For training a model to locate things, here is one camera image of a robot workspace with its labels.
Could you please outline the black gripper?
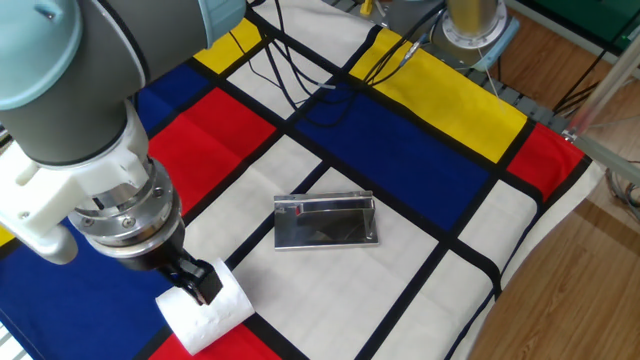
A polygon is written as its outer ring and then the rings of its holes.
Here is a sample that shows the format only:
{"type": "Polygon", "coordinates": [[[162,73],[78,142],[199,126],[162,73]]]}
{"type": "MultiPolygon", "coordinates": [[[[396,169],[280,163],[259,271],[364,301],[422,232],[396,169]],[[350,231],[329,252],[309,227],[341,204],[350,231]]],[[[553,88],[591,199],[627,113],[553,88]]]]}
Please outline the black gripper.
{"type": "Polygon", "coordinates": [[[187,292],[198,305],[210,305],[223,289],[214,267],[200,259],[194,259],[183,247],[185,229],[177,228],[158,247],[142,254],[119,258],[125,267],[149,271],[166,268],[171,272],[175,286],[187,292]]]}

